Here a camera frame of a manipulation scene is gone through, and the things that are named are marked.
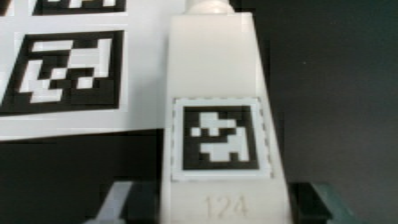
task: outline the black square pattern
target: black square pattern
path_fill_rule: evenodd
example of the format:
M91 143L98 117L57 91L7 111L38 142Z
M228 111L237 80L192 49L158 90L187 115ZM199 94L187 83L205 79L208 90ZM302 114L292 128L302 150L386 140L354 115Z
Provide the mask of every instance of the black square pattern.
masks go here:
M183 170L260 169L251 110L251 106L185 107Z
M34 15L68 15L126 11L126 0L38 0Z
M0 116L119 108L123 33L25 35Z

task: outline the white paper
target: white paper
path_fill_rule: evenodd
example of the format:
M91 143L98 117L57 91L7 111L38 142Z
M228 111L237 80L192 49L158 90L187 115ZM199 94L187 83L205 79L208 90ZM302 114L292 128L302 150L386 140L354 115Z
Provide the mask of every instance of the white paper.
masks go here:
M7 14L0 17L0 102L25 35L100 31L125 31L121 98L116 109L0 116L0 140L164 127L167 32L171 16L183 12L183 6L185 0L126 0L126 12L34 16L36 0L11 2ZM34 51L41 52L41 47L52 49L52 43L47 46L38 43ZM63 78L63 72L63 68L55 69L52 79ZM91 88L93 78L80 81L80 88Z

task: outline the white plastic tab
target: white plastic tab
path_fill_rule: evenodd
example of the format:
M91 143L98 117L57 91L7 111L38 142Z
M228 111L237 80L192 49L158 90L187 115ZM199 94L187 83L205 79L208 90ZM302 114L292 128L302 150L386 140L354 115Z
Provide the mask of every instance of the white plastic tab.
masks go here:
M293 223L249 13L173 18L162 178L162 224Z
M132 182L114 183L103 202L103 207L96 216L98 220L114 220L119 218L132 186Z

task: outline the white border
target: white border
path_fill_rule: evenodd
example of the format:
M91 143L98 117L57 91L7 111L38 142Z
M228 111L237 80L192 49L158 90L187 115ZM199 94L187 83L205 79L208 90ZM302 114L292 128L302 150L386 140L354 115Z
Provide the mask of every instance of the white border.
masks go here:
M187 106L251 106L256 138L258 170L183 170L183 108ZM173 181L240 180L272 177L270 150L267 141L265 119L258 98L180 98L174 100L173 114Z
M126 0L126 12L34 16L13 0L0 18L0 104L27 34L125 31L119 108L0 116L0 141L164 128L166 40L182 0Z

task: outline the black background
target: black background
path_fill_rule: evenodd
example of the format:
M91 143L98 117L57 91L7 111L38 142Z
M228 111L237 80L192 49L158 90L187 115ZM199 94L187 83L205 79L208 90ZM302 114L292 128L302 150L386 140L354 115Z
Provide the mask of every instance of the black background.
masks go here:
M11 0L0 0L0 16L6 15Z
M254 12L288 181L398 222L398 1L242 0ZM0 223L82 223L116 179L157 180L162 130L0 144Z

